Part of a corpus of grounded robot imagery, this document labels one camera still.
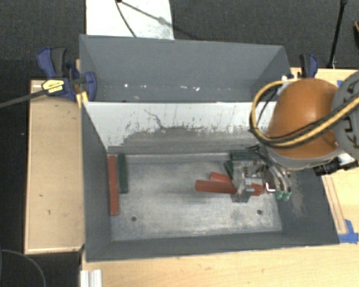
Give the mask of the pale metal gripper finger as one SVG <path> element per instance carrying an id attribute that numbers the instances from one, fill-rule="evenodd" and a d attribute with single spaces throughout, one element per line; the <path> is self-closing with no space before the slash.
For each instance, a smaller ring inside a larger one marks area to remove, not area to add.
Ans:
<path id="1" fill-rule="evenodd" d="M 243 203 L 245 201 L 246 185 L 245 178 L 236 178 L 233 181 L 233 185 L 236 188 L 236 192 L 232 194 L 232 202 Z"/>
<path id="2" fill-rule="evenodd" d="M 244 190 L 244 203 L 248 203 L 248 201 L 250 200 L 251 196 L 254 193 L 255 193 L 255 188 L 252 186 L 252 183 L 247 184 Z"/>

